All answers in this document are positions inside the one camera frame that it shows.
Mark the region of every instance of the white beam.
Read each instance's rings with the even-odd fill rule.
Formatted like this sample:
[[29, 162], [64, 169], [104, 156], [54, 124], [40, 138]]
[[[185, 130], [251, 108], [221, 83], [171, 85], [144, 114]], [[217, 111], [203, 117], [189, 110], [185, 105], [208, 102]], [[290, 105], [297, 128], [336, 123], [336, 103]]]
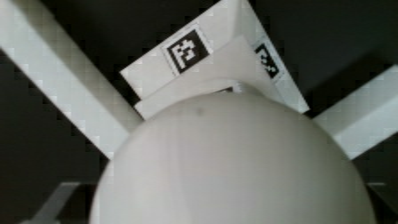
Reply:
[[354, 159], [398, 132], [398, 65], [315, 118]]
[[38, 0], [0, 0], [0, 48], [112, 158], [143, 119]]

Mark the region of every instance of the square tag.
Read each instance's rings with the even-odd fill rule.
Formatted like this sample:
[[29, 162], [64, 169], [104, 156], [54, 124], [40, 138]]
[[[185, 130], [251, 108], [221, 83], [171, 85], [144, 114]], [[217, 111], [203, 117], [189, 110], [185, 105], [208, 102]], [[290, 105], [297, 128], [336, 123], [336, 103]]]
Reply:
[[184, 31], [164, 46], [173, 72], [180, 75], [212, 53], [198, 24]]
[[279, 73], [279, 68], [278, 68], [278, 64], [276, 64], [276, 61], [271, 56], [271, 52], [265, 47], [265, 43], [260, 44], [255, 51], [256, 51], [256, 54], [260, 57], [260, 62], [262, 62], [265, 71], [269, 72], [271, 78], [274, 79], [274, 77], [278, 76], [278, 73]]

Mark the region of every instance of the dark background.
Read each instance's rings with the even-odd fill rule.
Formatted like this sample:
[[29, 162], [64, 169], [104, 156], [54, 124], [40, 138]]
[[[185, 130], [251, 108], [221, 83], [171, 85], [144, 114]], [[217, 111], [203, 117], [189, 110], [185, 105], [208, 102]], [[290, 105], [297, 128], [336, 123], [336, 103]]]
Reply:
[[[215, 2], [43, 0], [132, 105], [137, 97], [120, 71]], [[313, 108], [308, 116], [315, 116], [398, 63], [398, 1], [251, 3]], [[4, 54], [0, 93], [0, 223], [9, 224], [34, 216], [63, 181], [96, 183], [107, 159]], [[367, 182], [384, 181], [393, 188], [395, 139], [354, 161]], [[93, 185], [80, 189], [73, 199], [80, 206], [68, 206], [66, 219], [86, 219], [93, 189]], [[384, 202], [372, 195], [381, 219], [393, 220]]]

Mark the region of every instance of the white panel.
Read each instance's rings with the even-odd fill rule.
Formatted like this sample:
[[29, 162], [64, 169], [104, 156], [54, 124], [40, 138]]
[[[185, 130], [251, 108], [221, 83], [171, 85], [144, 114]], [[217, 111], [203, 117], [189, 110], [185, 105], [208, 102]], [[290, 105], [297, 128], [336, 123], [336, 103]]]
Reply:
[[279, 68], [274, 83], [283, 101], [299, 112], [306, 112], [310, 109], [308, 103], [247, 0], [219, 1], [143, 58], [123, 69], [121, 74], [141, 99], [144, 100], [157, 90], [173, 82], [176, 77], [185, 75], [185, 73], [176, 70], [176, 66], [171, 62], [168, 47], [184, 40], [192, 29], [198, 30], [198, 34], [203, 37], [201, 41], [207, 45], [210, 54], [212, 52], [217, 52], [239, 36], [246, 37], [253, 51], [258, 49], [260, 45], [265, 44], [269, 50], [265, 56], [269, 57], [263, 62], [274, 61], [276, 67]]
[[315, 118], [354, 159], [398, 132], [395, 65]]
[[249, 84], [263, 96], [285, 103], [244, 36], [235, 38], [187, 73], [137, 103], [136, 109], [144, 119], [178, 101], [221, 91], [235, 86], [237, 82]]
[[100, 71], [36, 0], [0, 0], [0, 47], [66, 117], [112, 157], [141, 124]]

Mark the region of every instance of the white plastic surface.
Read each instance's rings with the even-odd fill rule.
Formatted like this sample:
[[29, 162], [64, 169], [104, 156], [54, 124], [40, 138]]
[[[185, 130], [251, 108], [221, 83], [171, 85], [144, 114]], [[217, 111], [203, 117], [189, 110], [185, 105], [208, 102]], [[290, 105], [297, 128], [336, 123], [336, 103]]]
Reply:
[[36, 0], [0, 0], [0, 48], [112, 158], [143, 118]]
[[395, 65], [315, 118], [354, 159], [398, 132]]
[[299, 112], [306, 112], [310, 109], [308, 104], [247, 0], [223, 0], [141, 59], [123, 69], [121, 74], [141, 99], [146, 99], [176, 77], [184, 75], [184, 73], [180, 74], [176, 72], [166, 47], [192, 29], [198, 29], [205, 38], [203, 42], [210, 48], [210, 53], [219, 51], [240, 35], [247, 39], [253, 51], [260, 44], [267, 45], [269, 53], [281, 70], [274, 81], [278, 90], [288, 106]]
[[91, 224], [375, 224], [352, 161], [313, 121], [265, 97], [175, 104], [118, 150]]
[[285, 103], [251, 46], [240, 36], [196, 64], [185, 74], [137, 103], [148, 119], [168, 106], [194, 96], [214, 93], [242, 82], [279, 103]]

